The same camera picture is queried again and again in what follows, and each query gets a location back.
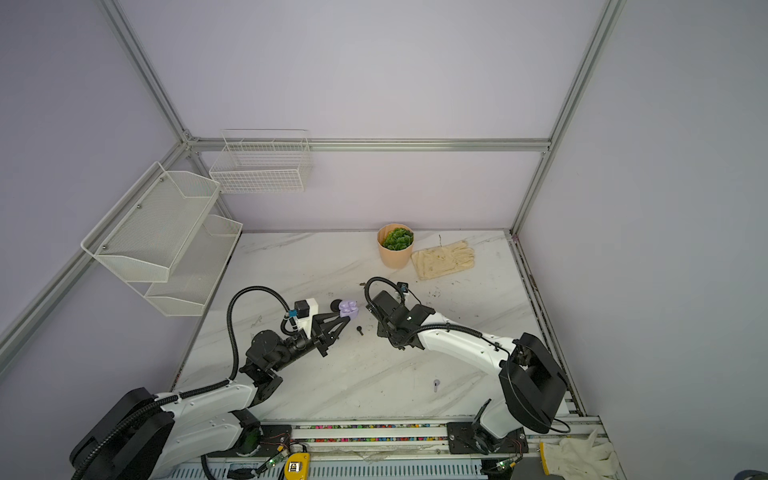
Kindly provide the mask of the purple earbud charging case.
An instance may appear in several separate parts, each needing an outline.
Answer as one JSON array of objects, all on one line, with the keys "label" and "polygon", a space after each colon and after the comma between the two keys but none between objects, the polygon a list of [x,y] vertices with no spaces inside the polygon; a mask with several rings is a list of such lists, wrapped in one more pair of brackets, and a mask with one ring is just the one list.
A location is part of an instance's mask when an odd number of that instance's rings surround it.
[{"label": "purple earbud charging case", "polygon": [[354,320],[359,315],[359,307],[355,300],[342,300],[339,305],[339,316]]}]

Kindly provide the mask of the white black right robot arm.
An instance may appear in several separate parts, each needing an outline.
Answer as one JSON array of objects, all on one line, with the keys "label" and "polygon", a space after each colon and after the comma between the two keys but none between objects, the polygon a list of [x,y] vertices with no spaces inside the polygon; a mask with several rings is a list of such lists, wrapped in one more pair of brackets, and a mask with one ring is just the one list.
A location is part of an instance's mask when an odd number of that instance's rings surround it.
[{"label": "white black right robot arm", "polygon": [[365,300],[378,321],[377,333],[394,348],[445,354],[496,378],[499,392],[476,415],[481,434],[500,440],[520,429],[539,434],[553,430],[568,380],[537,336],[484,333],[423,304],[409,308],[385,291],[366,294]]}]

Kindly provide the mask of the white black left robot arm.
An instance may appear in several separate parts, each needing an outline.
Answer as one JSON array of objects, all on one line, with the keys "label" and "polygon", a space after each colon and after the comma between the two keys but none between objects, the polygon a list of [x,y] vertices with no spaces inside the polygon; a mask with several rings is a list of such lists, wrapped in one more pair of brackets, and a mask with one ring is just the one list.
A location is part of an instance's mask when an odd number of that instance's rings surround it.
[{"label": "white black left robot arm", "polygon": [[[233,313],[237,301],[254,292],[275,298],[284,316],[278,332],[259,332],[241,353]],[[225,314],[232,352],[229,376],[187,391],[129,391],[73,448],[74,478],[150,479],[191,458],[204,459],[243,443],[260,428],[250,409],[279,388],[279,370],[312,351],[327,355],[358,312],[357,304],[348,300],[333,300],[323,313],[314,299],[289,305],[269,287],[241,289]]]}]

